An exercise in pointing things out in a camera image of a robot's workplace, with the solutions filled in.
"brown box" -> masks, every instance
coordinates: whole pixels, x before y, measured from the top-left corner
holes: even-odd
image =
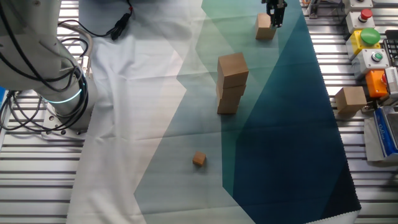
[[[256,20],[256,39],[272,40],[276,29],[271,29],[271,17],[266,13],[259,13]]]
[[[220,99],[235,98],[237,96],[243,96],[246,85],[236,86],[232,88],[223,88],[217,85],[216,92]]]
[[[361,86],[343,87],[335,96],[339,113],[355,113],[366,106],[365,92]]]
[[[198,166],[203,166],[205,163],[206,154],[197,151],[192,159],[192,162]]]
[[[243,86],[249,75],[249,69],[242,53],[218,57],[217,71],[217,85],[223,88]]]
[[[235,97],[230,99],[220,99],[217,96],[217,113],[218,114],[236,114],[239,107],[239,101],[241,97]]]

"metal table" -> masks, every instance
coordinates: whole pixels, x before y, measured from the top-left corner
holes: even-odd
[[[386,30],[398,29],[398,5],[386,0],[374,1],[374,5],[376,29],[383,39]],[[341,27],[331,18],[334,6],[321,5],[316,20],[308,18],[304,7],[303,12],[330,103],[336,110],[334,95],[341,87],[354,86],[356,82],[349,72],[351,62]],[[65,19],[78,19],[78,1],[62,1],[60,21]],[[58,36],[77,37],[78,34],[59,28]],[[82,53],[79,43],[66,45],[73,55]],[[34,113],[38,102],[35,93],[27,91],[18,100],[28,115]],[[37,122],[43,122],[44,111],[42,106]],[[398,223],[398,165],[382,166],[366,161],[365,115],[358,112],[351,119],[336,118],[362,205],[356,223]],[[11,119],[9,125],[17,123]],[[0,223],[65,223],[83,141],[48,142],[41,135],[23,129],[2,132],[0,141]]]

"red button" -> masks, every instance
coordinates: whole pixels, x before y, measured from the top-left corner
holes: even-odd
[[[370,9],[363,9],[361,11],[361,18],[366,20],[373,16],[373,13]]]
[[[384,73],[383,76],[381,77],[381,82],[385,85],[387,85],[387,77],[386,74]]]

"green button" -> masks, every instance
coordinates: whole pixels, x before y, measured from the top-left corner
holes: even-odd
[[[375,45],[380,41],[380,33],[372,28],[365,28],[361,32],[361,39],[365,44]]]
[[[374,57],[376,57],[377,59],[383,59],[383,55],[379,52],[374,54]]]

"orange device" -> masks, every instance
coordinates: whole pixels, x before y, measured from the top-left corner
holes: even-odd
[[[383,77],[385,76],[384,69],[370,70],[370,72],[366,74],[366,83],[368,84],[370,97],[379,98],[388,93],[387,83],[383,81]]]

